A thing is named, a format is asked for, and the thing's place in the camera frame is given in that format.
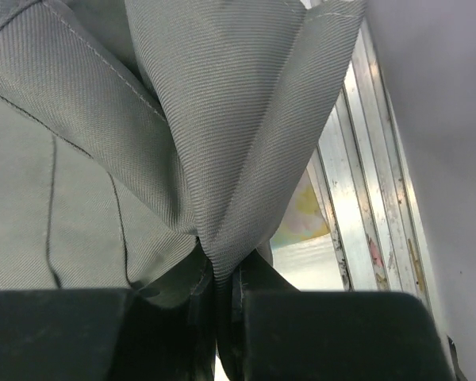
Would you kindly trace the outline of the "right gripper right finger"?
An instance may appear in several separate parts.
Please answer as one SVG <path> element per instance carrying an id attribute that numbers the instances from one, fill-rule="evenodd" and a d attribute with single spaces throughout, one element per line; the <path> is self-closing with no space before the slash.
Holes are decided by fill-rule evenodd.
<path id="1" fill-rule="evenodd" d="M 452 380 L 434 321 L 397 292 L 300 291 L 257 252 L 229 279 L 231 380 Z"/>

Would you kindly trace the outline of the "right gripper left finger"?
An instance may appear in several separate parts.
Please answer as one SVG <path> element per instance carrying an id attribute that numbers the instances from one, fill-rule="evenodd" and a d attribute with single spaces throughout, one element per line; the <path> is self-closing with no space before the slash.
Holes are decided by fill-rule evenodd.
<path id="1" fill-rule="evenodd" d="M 211 380 L 212 307 L 197 253 L 140 291 L 0 291 L 0 380 Z"/>

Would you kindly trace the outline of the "floral pastel skirt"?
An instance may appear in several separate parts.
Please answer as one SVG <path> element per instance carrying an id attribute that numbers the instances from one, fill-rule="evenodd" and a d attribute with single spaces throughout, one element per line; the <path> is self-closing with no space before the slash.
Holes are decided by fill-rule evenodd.
<path id="1" fill-rule="evenodd" d="M 286 208 L 280 226 L 271 238 L 271 247 L 281 248 L 329 233 L 309 173 L 305 171 Z"/>

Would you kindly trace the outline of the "grey skirt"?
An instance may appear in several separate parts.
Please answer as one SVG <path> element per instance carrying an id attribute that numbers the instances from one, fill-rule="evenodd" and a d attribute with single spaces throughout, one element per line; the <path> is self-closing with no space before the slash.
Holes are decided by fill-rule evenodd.
<path id="1" fill-rule="evenodd" d="M 0 1 L 0 289 L 143 286 L 268 242 L 363 1 Z"/>

